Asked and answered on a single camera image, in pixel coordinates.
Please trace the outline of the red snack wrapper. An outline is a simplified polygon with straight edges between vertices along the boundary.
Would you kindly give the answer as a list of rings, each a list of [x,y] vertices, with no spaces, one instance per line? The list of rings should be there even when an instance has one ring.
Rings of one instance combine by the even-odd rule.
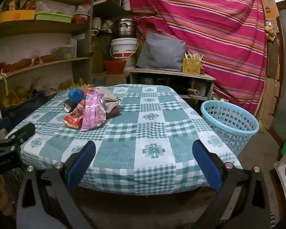
[[[79,103],[67,99],[64,102],[64,110],[67,112],[62,122],[69,128],[80,129],[83,123],[85,111],[85,99]]]

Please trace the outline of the pink foil wrapper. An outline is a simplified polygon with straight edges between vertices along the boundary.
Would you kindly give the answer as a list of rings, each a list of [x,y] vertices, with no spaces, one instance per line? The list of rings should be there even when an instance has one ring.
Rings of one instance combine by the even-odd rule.
[[[104,122],[106,122],[104,94],[87,92],[81,130],[88,131],[100,127]]]

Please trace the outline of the brown paper bag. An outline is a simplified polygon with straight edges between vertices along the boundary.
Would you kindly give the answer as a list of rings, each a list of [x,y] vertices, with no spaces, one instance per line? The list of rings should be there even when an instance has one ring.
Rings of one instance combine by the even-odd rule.
[[[96,91],[97,93],[104,95],[106,113],[110,113],[120,104],[120,100],[108,88],[99,86],[96,87]]]

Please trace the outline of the light blue laundry basket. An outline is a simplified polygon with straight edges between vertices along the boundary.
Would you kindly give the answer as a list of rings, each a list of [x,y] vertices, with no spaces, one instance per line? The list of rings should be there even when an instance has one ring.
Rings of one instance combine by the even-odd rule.
[[[245,109],[220,100],[208,100],[200,107],[202,117],[237,156],[259,131],[259,122]]]

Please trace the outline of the yellow egg carton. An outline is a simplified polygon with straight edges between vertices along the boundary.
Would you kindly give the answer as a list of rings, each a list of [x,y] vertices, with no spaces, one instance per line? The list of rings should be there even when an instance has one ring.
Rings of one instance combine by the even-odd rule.
[[[66,90],[71,90],[72,88],[89,89],[89,88],[92,88],[92,87],[93,87],[92,84],[79,85],[79,84],[72,83],[69,87],[67,87],[65,89],[59,89],[58,92],[60,93],[60,92],[66,91]]]

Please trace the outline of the yellow box on shelf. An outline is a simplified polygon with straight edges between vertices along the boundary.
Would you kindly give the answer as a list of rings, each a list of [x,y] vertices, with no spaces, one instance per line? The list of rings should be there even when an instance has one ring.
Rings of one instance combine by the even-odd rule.
[[[33,20],[35,10],[11,10],[0,14],[0,23],[18,20]]]

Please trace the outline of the green checkered tablecloth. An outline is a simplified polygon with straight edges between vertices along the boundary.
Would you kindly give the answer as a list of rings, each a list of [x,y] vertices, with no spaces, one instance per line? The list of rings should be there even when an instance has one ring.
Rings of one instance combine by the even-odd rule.
[[[196,140],[223,162],[241,167],[235,154],[172,88],[121,84],[109,90],[120,100],[120,114],[98,128],[81,131],[63,123],[67,92],[25,118],[21,125],[33,123],[36,131],[21,146],[24,163],[50,168],[93,141],[96,156],[81,186],[130,195],[171,194],[206,185],[192,153]]]

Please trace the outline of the green plastic tray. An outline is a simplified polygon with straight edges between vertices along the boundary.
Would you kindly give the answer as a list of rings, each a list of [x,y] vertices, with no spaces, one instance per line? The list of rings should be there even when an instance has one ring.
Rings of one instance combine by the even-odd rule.
[[[51,12],[37,12],[35,14],[36,20],[45,20],[45,21],[56,21],[56,22],[64,22],[64,23],[71,23],[72,16],[70,15],[63,15]]]

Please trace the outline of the white plastic bucket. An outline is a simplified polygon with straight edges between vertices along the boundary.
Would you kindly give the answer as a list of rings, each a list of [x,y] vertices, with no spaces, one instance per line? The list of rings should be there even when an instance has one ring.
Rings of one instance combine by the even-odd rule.
[[[137,49],[136,38],[118,38],[111,41],[110,54],[113,58],[123,59],[133,56]]]

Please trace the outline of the yellow utensil caddy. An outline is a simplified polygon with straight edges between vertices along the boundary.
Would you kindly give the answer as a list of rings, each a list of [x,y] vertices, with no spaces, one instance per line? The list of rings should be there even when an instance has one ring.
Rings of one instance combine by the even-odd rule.
[[[184,53],[182,72],[185,74],[201,75],[205,73],[201,60],[203,55],[198,53],[191,53],[187,51]]]

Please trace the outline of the steel cooking pot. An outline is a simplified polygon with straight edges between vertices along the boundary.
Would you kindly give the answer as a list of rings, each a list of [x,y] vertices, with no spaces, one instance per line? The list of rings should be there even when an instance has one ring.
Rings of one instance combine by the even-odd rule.
[[[136,26],[137,22],[133,19],[120,19],[115,21],[112,26],[112,38],[136,38]]]

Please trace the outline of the grey cushion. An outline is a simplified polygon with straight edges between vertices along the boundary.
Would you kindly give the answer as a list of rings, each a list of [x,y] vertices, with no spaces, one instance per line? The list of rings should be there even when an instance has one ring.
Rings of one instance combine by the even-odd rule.
[[[182,40],[156,33],[148,33],[136,66],[181,72],[186,44]]]

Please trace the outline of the striped magenta curtain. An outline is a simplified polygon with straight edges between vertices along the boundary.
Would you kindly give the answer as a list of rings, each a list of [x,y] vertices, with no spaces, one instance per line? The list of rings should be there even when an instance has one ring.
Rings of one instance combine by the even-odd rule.
[[[214,91],[255,113],[267,67],[261,0],[130,0],[130,9],[143,37],[155,32],[184,41],[202,56]]]

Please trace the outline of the cardboard box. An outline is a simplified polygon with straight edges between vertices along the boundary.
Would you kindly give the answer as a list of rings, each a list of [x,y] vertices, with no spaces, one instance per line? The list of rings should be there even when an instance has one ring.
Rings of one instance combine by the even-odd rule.
[[[275,0],[261,0],[266,21],[275,21],[280,15]]]

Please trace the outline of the wooden wall shelving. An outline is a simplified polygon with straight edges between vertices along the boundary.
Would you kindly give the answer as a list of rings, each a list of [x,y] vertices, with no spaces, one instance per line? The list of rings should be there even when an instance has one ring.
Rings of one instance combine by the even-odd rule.
[[[72,16],[71,23],[18,20],[0,23],[0,118],[16,126],[72,83],[92,84],[104,71],[94,19],[129,12],[122,0],[4,0],[0,14],[35,10]]]

